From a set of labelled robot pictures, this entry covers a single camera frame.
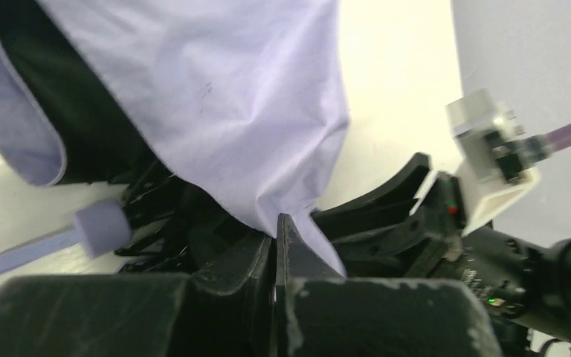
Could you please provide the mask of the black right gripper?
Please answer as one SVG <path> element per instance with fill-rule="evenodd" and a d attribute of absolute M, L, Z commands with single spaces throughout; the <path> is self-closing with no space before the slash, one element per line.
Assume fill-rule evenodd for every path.
<path fill-rule="evenodd" d="M 462 244 L 458 179 L 438 172 L 416 211 L 415 195 L 430 172 L 430 157 L 414 154 L 391 178 L 346 203 L 312 214 L 351 277 L 429 277 L 442 260 L 456 260 Z"/>

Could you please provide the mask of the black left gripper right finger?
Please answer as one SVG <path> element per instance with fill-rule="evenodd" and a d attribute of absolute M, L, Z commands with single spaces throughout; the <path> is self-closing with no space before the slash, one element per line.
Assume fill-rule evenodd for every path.
<path fill-rule="evenodd" d="M 345 278 L 278 218 L 279 356 L 500 356 L 487 311 L 454 280 Z"/>

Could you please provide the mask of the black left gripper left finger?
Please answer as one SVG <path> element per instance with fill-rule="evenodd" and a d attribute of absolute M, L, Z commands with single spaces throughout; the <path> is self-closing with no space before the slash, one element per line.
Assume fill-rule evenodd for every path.
<path fill-rule="evenodd" d="M 0 356 L 268 356 L 274 242 L 193 275 L 27 276 L 0 288 Z"/>

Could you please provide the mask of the purple folding umbrella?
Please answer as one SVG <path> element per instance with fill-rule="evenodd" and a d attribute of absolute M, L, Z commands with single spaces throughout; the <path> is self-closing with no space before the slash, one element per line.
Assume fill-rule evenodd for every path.
<path fill-rule="evenodd" d="M 74 166 L 41 100 L 95 98 L 65 41 L 174 174 L 270 236 L 291 214 L 345 274 L 310 218 L 349 123 L 338 17 L 337 1 L 0 1 L 0 155 L 36 187 Z"/>

